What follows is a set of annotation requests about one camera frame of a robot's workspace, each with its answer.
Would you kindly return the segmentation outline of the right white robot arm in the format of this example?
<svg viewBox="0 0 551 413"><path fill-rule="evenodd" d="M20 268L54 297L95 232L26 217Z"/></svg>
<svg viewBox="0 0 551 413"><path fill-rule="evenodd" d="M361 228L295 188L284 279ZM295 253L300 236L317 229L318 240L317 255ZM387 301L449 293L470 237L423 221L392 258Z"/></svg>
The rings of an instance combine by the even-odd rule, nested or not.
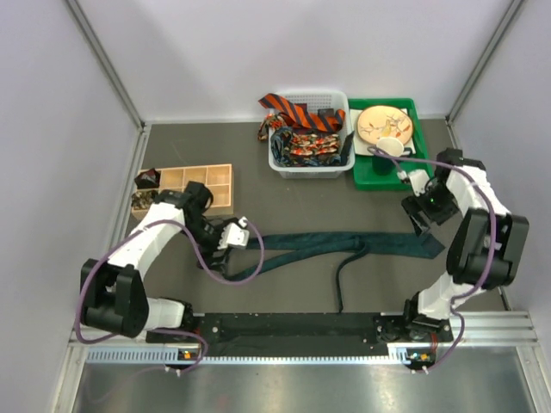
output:
<svg viewBox="0 0 551 413"><path fill-rule="evenodd" d="M511 213L487 180L485 165L448 148L436 157L436 170L407 175L412 195L402 207L421 236L430 224L456 214L461 223L449 246L445 271L433 285L405 303L401 327L419 341L440 331L453 311L473 296L510 285L517 275L529 221Z"/></svg>

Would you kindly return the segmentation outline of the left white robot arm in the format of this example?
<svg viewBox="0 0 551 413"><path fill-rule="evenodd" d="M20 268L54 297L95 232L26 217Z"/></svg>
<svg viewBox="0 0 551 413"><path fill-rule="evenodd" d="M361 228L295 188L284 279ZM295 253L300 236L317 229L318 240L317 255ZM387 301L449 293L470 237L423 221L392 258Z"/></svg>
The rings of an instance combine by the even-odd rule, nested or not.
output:
<svg viewBox="0 0 551 413"><path fill-rule="evenodd" d="M200 182L182 191L164 189L145 217L121 245L101 259L88 259L81 268L80 298L75 325L134 338L148 330L165 329L177 341L195 331L191 305L146 295L145 275L167 243L177 234L190 234L200 252L219 249L224 227L213 225L204 212L214 201Z"/></svg>

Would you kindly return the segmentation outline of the dark teal necktie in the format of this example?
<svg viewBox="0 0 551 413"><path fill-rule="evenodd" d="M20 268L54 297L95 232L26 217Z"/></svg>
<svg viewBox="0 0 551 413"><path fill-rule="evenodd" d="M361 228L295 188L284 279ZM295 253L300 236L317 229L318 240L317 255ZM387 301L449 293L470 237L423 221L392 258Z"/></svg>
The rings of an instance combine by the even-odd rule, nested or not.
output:
<svg viewBox="0 0 551 413"><path fill-rule="evenodd" d="M368 254L407 256L434 259L444 251L444 245L429 232L392 233L359 231L326 231L293 234L275 234L263 237L266 250L282 250L282 255L264 261L261 271L299 262L330 253L348 253L339 263L335 273L337 311L344 310L341 288L341 271L344 267Z"/></svg>

